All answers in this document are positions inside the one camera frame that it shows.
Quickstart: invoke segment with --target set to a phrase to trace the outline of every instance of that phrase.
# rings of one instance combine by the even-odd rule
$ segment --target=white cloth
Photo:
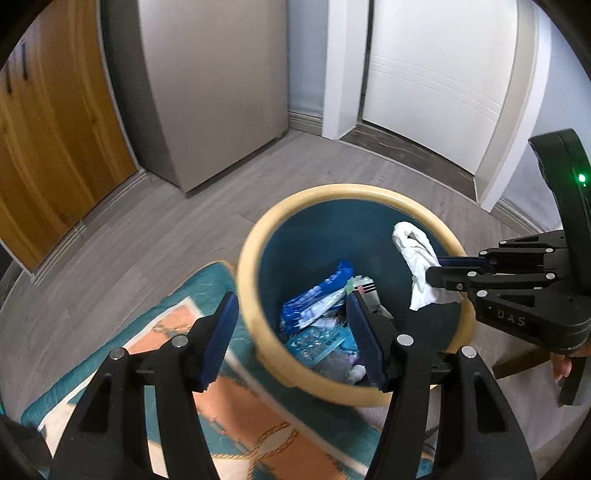
[[[392,240],[402,254],[413,274],[413,295],[410,309],[418,310],[431,303],[460,303],[462,296],[459,292],[448,291],[445,288],[433,288],[427,283],[425,275],[429,267],[440,267],[437,255],[425,233],[412,223],[399,222],[394,226]]]

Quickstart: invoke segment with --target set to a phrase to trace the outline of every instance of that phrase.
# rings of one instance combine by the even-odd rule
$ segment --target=cabinet handle
[[[22,57],[22,79],[27,81],[29,79],[29,72],[27,70],[27,42],[21,43],[21,57]]]
[[[5,70],[6,70],[6,91],[8,92],[9,95],[12,95],[12,83],[10,83],[9,60],[7,60],[7,62],[6,62]]]

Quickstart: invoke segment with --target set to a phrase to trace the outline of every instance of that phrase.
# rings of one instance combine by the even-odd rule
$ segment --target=wooden cabinet
[[[0,72],[0,238],[30,271],[135,171],[96,13],[95,0],[54,0]]]

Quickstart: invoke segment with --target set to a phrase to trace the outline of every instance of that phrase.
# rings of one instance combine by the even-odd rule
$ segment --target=yellow bin rim
[[[317,203],[339,199],[370,200],[394,207],[428,228],[449,255],[466,256],[452,231],[433,212],[404,195],[380,187],[355,183],[322,185],[294,193],[277,203],[252,228],[240,253],[236,278],[238,298],[256,355],[265,369],[286,387],[298,387],[323,400],[349,406],[388,405],[391,394],[372,387],[357,387],[330,380],[298,362],[277,338],[263,312],[258,293],[262,254],[275,231],[290,217]],[[464,296],[460,321],[448,352],[457,352],[472,341],[476,320],[471,302]]]

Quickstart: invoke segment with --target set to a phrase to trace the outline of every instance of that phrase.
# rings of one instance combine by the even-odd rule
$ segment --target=rug
[[[232,267],[203,267],[172,295],[144,313],[30,405],[21,423],[33,425],[55,453],[61,434],[92,375],[108,352],[158,348],[212,314],[235,291]],[[154,472],[167,476],[158,434],[153,387],[145,389],[146,424]],[[355,408],[329,404],[276,382],[256,360],[242,319],[217,380],[194,394],[203,432],[222,480],[358,480],[367,473],[380,432]],[[417,476],[431,471],[422,458]]]

